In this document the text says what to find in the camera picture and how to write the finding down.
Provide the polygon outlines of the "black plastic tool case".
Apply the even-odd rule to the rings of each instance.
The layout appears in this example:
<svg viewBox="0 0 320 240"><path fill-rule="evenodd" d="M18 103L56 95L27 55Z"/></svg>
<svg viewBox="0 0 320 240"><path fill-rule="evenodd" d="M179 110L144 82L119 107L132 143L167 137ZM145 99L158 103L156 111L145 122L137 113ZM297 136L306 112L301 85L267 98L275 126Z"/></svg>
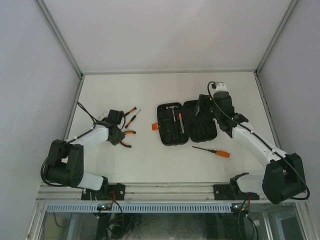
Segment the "black plastic tool case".
<svg viewBox="0 0 320 240"><path fill-rule="evenodd" d="M191 140L194 143L212 141L218 136L215 121L209 122L205 117L195 115L197 100L189 100L158 105L156 109L157 122L152 124L152 130L158 131L160 140L165 146L184 145ZM172 111L168 106L179 106L177 122L174 122ZM182 115L184 134L182 134L179 113Z"/></svg>

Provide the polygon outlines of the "black handle claw hammer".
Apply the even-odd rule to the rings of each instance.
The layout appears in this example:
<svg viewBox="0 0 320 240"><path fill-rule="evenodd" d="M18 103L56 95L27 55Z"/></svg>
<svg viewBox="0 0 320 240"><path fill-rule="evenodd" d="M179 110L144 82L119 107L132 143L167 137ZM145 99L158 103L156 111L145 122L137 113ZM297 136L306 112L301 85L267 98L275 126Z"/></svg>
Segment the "black handle claw hammer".
<svg viewBox="0 0 320 240"><path fill-rule="evenodd" d="M166 107L168 110L172 111L172 117L173 117L173 121L176 123L177 122L177 113L176 110L179 110L179 106L178 105L170 105Z"/></svg>

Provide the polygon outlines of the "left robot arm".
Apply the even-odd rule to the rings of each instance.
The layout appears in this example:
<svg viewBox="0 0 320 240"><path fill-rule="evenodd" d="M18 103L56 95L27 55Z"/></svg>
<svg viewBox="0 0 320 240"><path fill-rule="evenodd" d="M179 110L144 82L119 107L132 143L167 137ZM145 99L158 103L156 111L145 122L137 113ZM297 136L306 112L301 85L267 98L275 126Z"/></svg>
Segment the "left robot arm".
<svg viewBox="0 0 320 240"><path fill-rule="evenodd" d="M125 133L118 127L124 112L111 109L107 117L96 120L85 133L69 141L56 139L51 143L40 176L51 187L71 187L92 190L93 196L104 200L109 196L108 179L84 170L85 155L104 142L120 144Z"/></svg>

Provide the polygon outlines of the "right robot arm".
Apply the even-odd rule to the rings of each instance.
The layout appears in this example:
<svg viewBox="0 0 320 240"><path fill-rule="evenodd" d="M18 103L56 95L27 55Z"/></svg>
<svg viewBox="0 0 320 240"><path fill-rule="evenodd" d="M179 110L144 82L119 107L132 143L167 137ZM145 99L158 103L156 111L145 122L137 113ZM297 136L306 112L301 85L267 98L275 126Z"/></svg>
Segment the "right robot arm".
<svg viewBox="0 0 320 240"><path fill-rule="evenodd" d="M224 133L241 143L264 168L263 175L245 172L230 179L229 192L234 199L252 193L279 204L288 199L302 201L310 197L301 157L286 153L258 134L244 115L235 112L227 91L199 95L194 113L216 121Z"/></svg>

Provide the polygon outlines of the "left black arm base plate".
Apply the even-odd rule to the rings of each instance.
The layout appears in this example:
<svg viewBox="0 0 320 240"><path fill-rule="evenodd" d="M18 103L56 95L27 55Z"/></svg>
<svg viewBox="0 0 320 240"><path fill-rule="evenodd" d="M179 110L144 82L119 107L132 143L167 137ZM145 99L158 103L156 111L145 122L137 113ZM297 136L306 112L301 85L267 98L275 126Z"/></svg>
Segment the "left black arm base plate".
<svg viewBox="0 0 320 240"><path fill-rule="evenodd" d="M81 200L98 200L108 201L116 200L123 201L125 198L126 186L121 183L109 184L107 187L102 187L100 190L85 189L82 191Z"/></svg>

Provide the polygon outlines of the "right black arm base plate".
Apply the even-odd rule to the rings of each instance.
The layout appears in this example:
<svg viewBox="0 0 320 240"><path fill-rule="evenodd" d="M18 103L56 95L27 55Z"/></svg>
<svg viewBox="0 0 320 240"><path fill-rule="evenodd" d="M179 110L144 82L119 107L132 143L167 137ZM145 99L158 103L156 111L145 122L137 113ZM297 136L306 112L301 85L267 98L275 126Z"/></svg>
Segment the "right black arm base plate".
<svg viewBox="0 0 320 240"><path fill-rule="evenodd" d="M235 200L251 200L257 201L260 196L253 192L242 192L238 186L237 180L240 177L248 175L248 172L238 174L230 178L229 183L217 183L213 185L214 199L216 201L235 201Z"/></svg>

